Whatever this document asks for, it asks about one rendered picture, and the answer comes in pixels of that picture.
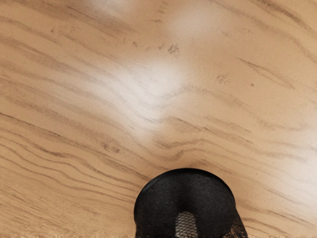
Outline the black mesh pen holder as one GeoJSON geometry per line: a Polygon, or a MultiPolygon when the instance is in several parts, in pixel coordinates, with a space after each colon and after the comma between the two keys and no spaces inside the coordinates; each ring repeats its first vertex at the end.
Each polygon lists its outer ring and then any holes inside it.
{"type": "Polygon", "coordinates": [[[135,238],[249,238],[229,186],[192,168],[149,181],[134,205],[135,238]]]}

